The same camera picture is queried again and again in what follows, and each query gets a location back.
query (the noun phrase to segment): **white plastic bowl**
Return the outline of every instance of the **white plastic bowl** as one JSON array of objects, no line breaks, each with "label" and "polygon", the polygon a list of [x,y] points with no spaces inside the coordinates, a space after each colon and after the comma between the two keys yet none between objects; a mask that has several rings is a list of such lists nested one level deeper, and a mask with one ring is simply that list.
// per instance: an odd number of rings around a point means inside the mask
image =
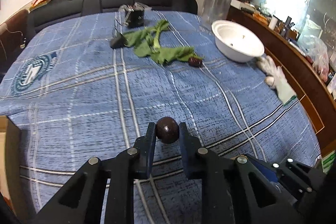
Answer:
[{"label": "white plastic bowl", "polygon": [[244,26],[227,20],[212,23],[216,46],[229,59],[248,62],[264,54],[265,48],[260,39]]}]

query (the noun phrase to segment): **printed emblem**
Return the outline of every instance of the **printed emblem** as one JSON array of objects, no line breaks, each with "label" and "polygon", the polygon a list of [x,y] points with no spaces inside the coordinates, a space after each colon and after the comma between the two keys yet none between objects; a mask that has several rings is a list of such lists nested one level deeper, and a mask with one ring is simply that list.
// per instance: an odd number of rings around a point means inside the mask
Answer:
[{"label": "printed emblem", "polygon": [[50,71],[57,61],[56,53],[51,55],[36,56],[29,60],[21,71],[15,76],[14,92],[22,92],[28,89],[34,81]]}]

